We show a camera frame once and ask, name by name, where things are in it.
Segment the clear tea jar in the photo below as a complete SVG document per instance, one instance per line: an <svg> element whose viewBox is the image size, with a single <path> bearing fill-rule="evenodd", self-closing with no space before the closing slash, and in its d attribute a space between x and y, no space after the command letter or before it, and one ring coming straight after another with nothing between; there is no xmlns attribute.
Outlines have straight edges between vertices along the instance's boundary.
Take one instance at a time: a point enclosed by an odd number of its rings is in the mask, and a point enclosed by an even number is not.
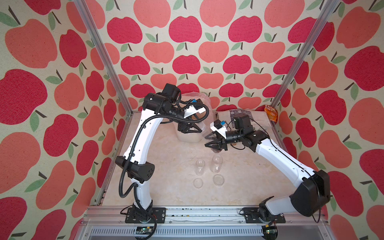
<svg viewBox="0 0 384 240"><path fill-rule="evenodd" d="M207 134L207 135L205 136L205 139L206 139L206 140L214 140L214 139L216 139L216 134L214 134L214 133L209 133L209 134Z"/></svg>
<svg viewBox="0 0 384 240"><path fill-rule="evenodd" d="M197 176L202 176L205 172L205 161L203 159L197 159L195 164L195 173Z"/></svg>
<svg viewBox="0 0 384 240"><path fill-rule="evenodd" d="M224 159L220 155L214 155L211 163L210 163L210 170L213 173L219 173L221 171L221 168L223 166Z"/></svg>

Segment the clear jar lid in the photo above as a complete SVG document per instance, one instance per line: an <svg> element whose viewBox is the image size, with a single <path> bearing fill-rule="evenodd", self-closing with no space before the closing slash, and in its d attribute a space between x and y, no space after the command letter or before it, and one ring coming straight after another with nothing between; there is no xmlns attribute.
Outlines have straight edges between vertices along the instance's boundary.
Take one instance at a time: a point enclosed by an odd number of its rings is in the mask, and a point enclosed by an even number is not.
<svg viewBox="0 0 384 240"><path fill-rule="evenodd" d="M196 189L200 189L203 187L204 185L204 181L201 179L201 178L196 178L194 179L193 181L193 185Z"/></svg>
<svg viewBox="0 0 384 240"><path fill-rule="evenodd" d="M216 174L213 176L213 182L215 186L220 187L225 183L225 178L220 174Z"/></svg>

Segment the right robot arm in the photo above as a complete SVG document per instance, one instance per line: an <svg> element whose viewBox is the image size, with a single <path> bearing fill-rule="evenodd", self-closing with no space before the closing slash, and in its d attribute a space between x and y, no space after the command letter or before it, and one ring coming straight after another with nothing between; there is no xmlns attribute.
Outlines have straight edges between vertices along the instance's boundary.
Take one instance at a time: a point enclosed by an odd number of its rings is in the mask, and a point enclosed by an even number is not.
<svg viewBox="0 0 384 240"><path fill-rule="evenodd" d="M280 214L298 212L311 217L320 213L322 207L331 200L329 175L295 159L278 147L264 129L256 130L252 122L248 115L238 114L234 117L235 128L228 129L225 122L215 120L210 124L210 129L216 137L205 146L226 151L229 144L242 143L245 148L272 163L297 188L289 196L269 197L262 201L257 210L259 220L270 223Z"/></svg>

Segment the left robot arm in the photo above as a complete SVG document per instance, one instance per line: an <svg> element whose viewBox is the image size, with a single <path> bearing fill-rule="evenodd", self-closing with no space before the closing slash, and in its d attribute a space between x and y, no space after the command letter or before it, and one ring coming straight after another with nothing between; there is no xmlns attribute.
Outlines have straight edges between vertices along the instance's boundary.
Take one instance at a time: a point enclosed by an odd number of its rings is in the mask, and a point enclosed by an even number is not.
<svg viewBox="0 0 384 240"><path fill-rule="evenodd" d="M198 124L209 116L210 110L200 99L182 101L181 90L172 84L166 84L159 93L147 94L142 108L135 135L115 163L122 168L118 186L120 198L133 192L134 213L147 221L154 216L149 180L155 171L155 165L147 161L147 156L159 125L167 119L177 123L178 131L183 134L199 134L202 129Z"/></svg>

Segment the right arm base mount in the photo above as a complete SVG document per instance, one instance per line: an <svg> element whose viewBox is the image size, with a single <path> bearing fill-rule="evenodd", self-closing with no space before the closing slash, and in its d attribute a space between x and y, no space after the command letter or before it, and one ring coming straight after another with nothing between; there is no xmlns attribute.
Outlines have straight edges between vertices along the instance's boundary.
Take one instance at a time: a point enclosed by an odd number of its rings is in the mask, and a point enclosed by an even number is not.
<svg viewBox="0 0 384 240"><path fill-rule="evenodd" d="M242 208L239 215L243 216L247 224L285 224L284 215L272 215L265 208L248 207Z"/></svg>

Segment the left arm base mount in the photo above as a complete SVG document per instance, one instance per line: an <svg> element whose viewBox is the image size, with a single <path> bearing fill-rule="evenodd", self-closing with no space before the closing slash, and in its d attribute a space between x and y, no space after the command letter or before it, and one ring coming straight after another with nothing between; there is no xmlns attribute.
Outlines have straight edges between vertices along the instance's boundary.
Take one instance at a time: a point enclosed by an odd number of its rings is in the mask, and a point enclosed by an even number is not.
<svg viewBox="0 0 384 240"><path fill-rule="evenodd" d="M145 214L144 211L135 206L128 208L125 223L126 224L164 224L166 217L166 208L152 208L152 217Z"/></svg>

